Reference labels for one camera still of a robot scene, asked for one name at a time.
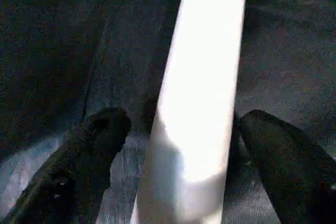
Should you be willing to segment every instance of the white cylinder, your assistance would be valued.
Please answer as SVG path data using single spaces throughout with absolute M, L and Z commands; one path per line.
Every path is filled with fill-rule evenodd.
M 245 0 L 182 0 L 131 223 L 220 223 Z

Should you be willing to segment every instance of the white tube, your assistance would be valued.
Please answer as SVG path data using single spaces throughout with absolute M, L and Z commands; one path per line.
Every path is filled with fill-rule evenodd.
M 220 223 L 245 0 L 182 0 L 131 223 Z

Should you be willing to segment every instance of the gray floor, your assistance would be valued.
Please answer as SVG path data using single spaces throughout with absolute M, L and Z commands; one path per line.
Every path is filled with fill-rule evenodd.
M 89 13 L 93 5 L 85 4 L 86 1 L 72 11 Z M 171 12 L 168 6 L 171 4 L 167 0 L 129 0 L 118 8 L 104 5 L 113 11 L 103 12 L 105 16 L 99 26 L 103 31 L 101 40 L 91 67 L 87 68 L 91 70 L 88 95 L 86 92 L 78 95 L 81 102 L 72 106 L 76 116 L 71 113 L 62 116 L 64 124 L 78 121 L 86 100 L 86 115 L 104 106 L 120 105 L 132 118 L 133 131 L 112 164 L 111 188 L 105 192 L 98 223 L 128 223 L 130 219 L 148 141 L 142 121 L 143 107 L 157 95 L 164 50 L 169 47 L 167 42 L 166 46 L 153 46 L 163 31 L 168 30 L 165 26 L 173 24 L 165 21 L 165 15 Z M 262 109 L 298 126 L 318 139 L 333 157 L 336 157 L 335 14 L 336 6 L 323 0 L 248 2 L 235 105 L 238 116 L 251 109 Z M 58 129 L 64 129 L 62 123 L 58 125 Z M 0 215 L 13 205 L 62 138 L 49 133 L 49 137 L 41 137 L 39 141 L 38 146 L 2 164 L 0 181 L 5 183 L 0 187 Z M 249 162 L 241 163 L 230 174 L 227 184 L 224 223 L 278 222 L 256 170 Z
M 67 129 L 105 106 L 121 106 L 132 133 L 119 156 L 129 165 L 113 177 L 113 193 L 123 183 L 131 196 L 111 196 L 123 205 L 109 201 L 103 209 L 128 219 L 123 211 L 132 208 L 139 173 L 132 165 L 139 159 L 141 166 L 148 140 L 143 110 L 159 93 L 179 0 L 2 1 L 0 218 Z M 118 180 L 126 174 L 129 183 Z

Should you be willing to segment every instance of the white pole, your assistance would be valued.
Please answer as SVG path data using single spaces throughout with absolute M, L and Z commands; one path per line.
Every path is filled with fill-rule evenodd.
M 220 223 L 245 0 L 182 0 L 131 223 Z

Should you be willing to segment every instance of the floor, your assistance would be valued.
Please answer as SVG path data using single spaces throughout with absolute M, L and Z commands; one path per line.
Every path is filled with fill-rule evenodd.
M 160 88 L 174 26 L 174 18 L 167 17 L 176 14 L 176 3 L 128 0 L 105 8 L 113 12 L 103 12 L 101 40 L 77 113 L 90 115 L 104 106 L 122 106 L 132 119 L 133 130 L 112 163 L 111 187 L 97 219 L 97 223 L 129 223 L 149 139 L 144 108 Z M 325 0 L 248 0 L 235 104 L 237 117 L 262 109 L 294 124 L 334 158 L 335 15 L 336 6 Z M 7 172 L 0 173 L 0 217 L 64 140 L 60 133 L 41 139 L 2 163 L 1 171 Z M 278 223 L 257 171 L 248 159 L 237 160 L 228 175 L 223 223 Z

